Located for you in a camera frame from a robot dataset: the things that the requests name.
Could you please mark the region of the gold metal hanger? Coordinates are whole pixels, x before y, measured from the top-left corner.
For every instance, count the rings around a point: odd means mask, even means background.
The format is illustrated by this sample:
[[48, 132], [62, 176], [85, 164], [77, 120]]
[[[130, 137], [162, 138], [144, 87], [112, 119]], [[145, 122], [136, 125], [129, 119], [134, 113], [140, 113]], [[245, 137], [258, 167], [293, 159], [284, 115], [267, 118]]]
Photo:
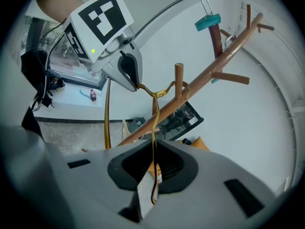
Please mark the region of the gold metal hanger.
[[[110, 103], [110, 86], [111, 86], [111, 79], [108, 80], [108, 85], [107, 85], [107, 91], [106, 91], [106, 99], [105, 99], [105, 111], [104, 111], [104, 137], [105, 137], [105, 148], [106, 149], [110, 149], [111, 148], [111, 141], [110, 141], [110, 127], [109, 127], [109, 103]], [[170, 83], [170, 85], [167, 87], [167, 89], [159, 91], [159, 92], [152, 92], [150, 91], [145, 85], [141, 84], [141, 83], [137, 83], [136, 86], [140, 89], [143, 89], [149, 96], [151, 96], [153, 98], [153, 102], [156, 105], [156, 117], [153, 121], [153, 125], [152, 125], [152, 165], [153, 165], [153, 170], [155, 173], [155, 178], [154, 178], [154, 185], [152, 188], [152, 193], [151, 193], [151, 201], [152, 204], [155, 205], [157, 202], [157, 162], [156, 162], [156, 158], [155, 158], [155, 150], [156, 150], [156, 140], [155, 140], [155, 128], [157, 126], [157, 122], [159, 120], [159, 116], [160, 116], [160, 108], [158, 105], [158, 98], [161, 98], [163, 96], [165, 96], [170, 88], [172, 86], [177, 87], [178, 84], [173, 81]]]

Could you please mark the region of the brown wooden coat rack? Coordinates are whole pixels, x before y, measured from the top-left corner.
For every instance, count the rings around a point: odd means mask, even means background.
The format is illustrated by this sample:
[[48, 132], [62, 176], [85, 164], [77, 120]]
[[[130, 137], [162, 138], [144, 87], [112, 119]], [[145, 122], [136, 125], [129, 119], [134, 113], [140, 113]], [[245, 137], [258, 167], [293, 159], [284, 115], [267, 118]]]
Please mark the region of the brown wooden coat rack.
[[[249, 84], [250, 79], [248, 77], [223, 73], [223, 68], [229, 63], [229, 61], [236, 55], [240, 48], [247, 42], [247, 40], [252, 36], [255, 30], [267, 29], [274, 30], [272, 26], [262, 24], [263, 14], [258, 13], [255, 18], [252, 18], [252, 7], [247, 5], [246, 14], [246, 28], [241, 32], [241, 34], [236, 37], [234, 41], [229, 40], [226, 43], [226, 37], [221, 33], [221, 42], [223, 52], [215, 58], [215, 60], [203, 71], [201, 72], [190, 84], [183, 81], [183, 65], [177, 63], [175, 65], [175, 82], [178, 84], [175, 87], [175, 98], [172, 99], [165, 107], [160, 108], [160, 116], [157, 122], [160, 123], [170, 114], [172, 114], [177, 108], [182, 106], [186, 101], [188, 101], [192, 96], [194, 96], [199, 90], [201, 90], [205, 85], [207, 85], [213, 79], [227, 80], [231, 82], [237, 82], [242, 84]], [[128, 137], [120, 142], [120, 145], [132, 143], [137, 140], [140, 136], [144, 135], [149, 129], [152, 129], [153, 121], [156, 117], [156, 105], [153, 102], [153, 115], [152, 117], [136, 131], [131, 133]]]

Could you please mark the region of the black backpack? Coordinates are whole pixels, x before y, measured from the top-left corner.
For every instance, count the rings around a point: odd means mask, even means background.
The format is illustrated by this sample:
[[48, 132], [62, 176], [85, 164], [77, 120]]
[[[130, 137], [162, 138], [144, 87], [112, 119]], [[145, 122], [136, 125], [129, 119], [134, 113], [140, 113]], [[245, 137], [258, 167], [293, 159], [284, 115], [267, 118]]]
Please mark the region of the black backpack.
[[50, 67], [45, 50], [32, 49], [21, 56], [21, 71], [36, 89], [38, 103], [45, 107], [52, 105], [51, 90], [63, 89], [65, 83]]

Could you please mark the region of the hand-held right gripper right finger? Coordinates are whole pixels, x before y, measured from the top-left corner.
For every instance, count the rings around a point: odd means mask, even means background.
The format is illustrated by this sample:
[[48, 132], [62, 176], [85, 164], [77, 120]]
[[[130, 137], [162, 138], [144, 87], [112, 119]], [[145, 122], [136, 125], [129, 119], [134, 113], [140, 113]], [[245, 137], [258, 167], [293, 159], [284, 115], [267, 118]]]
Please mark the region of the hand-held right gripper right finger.
[[[276, 196], [260, 179], [223, 155], [166, 141], [198, 164], [194, 181], [183, 191], [160, 194], [142, 220], [147, 229], [256, 229], [274, 214]], [[241, 184], [257, 200], [238, 201], [226, 185]]]

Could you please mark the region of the person's left forearm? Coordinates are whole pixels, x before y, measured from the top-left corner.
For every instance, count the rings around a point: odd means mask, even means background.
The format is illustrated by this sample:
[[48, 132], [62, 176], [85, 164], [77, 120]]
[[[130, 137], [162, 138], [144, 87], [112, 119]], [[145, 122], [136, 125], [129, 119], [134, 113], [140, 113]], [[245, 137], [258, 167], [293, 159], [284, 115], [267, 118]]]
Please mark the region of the person's left forearm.
[[39, 8], [50, 18], [63, 22], [78, 7], [84, 4], [82, 0], [36, 0]]

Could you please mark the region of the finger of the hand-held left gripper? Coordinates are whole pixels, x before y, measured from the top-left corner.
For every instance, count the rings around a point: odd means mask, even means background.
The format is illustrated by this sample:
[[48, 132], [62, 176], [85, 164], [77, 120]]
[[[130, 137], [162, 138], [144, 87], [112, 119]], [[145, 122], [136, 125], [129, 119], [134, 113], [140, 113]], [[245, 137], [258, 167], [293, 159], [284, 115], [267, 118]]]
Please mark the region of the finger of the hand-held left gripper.
[[138, 89], [137, 84], [142, 83], [142, 55], [133, 42], [121, 50], [121, 74], [132, 89]]
[[135, 92], [137, 91], [135, 84], [121, 68], [122, 59], [123, 55], [121, 53], [117, 53], [107, 62], [107, 64], [102, 68], [102, 71], [108, 76], [108, 78], [115, 81], [120, 86], [131, 92]]

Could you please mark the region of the window with dark frame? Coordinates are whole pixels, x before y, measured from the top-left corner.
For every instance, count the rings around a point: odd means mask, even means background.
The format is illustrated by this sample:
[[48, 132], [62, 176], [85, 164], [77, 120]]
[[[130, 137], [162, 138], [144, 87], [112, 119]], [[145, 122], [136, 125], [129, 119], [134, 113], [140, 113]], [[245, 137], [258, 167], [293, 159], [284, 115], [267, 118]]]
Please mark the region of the window with dark frame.
[[[22, 28], [21, 54], [37, 48], [49, 51], [55, 40], [61, 36], [63, 28], [57, 22], [25, 16]], [[63, 37], [51, 53], [50, 67], [68, 83], [101, 90], [106, 76], [101, 71], [89, 72], [74, 53], [68, 39]]]

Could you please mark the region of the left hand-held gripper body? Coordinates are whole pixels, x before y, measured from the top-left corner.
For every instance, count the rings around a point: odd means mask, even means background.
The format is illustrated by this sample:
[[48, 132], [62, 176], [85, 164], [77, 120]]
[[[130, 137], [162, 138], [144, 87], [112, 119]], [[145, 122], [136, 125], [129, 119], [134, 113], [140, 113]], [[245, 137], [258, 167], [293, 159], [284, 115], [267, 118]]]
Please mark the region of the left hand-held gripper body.
[[63, 28], [80, 63], [90, 67], [111, 60], [133, 41], [133, 22], [123, 0], [90, 0], [68, 16]]

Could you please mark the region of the white window ledge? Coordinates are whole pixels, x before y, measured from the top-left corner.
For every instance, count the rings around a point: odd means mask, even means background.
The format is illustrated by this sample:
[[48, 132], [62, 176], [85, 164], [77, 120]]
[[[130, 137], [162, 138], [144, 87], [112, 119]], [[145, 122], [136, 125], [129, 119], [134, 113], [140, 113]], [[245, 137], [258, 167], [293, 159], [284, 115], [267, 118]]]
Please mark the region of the white window ledge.
[[[70, 120], [104, 120], [104, 107], [107, 86], [96, 92], [97, 100], [87, 96], [90, 88], [66, 83], [65, 89], [52, 91], [52, 105], [34, 112], [35, 117]], [[130, 92], [115, 82], [111, 82], [109, 117], [111, 120], [132, 119], [151, 115], [152, 98], [143, 90]]]

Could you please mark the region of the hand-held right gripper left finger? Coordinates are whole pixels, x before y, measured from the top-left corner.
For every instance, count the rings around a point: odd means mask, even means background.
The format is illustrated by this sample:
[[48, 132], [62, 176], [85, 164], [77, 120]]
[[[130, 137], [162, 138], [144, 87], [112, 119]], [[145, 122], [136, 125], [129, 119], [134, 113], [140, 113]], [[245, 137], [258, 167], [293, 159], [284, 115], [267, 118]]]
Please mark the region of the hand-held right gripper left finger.
[[69, 155], [47, 149], [73, 229], [136, 228], [152, 210], [149, 141]]

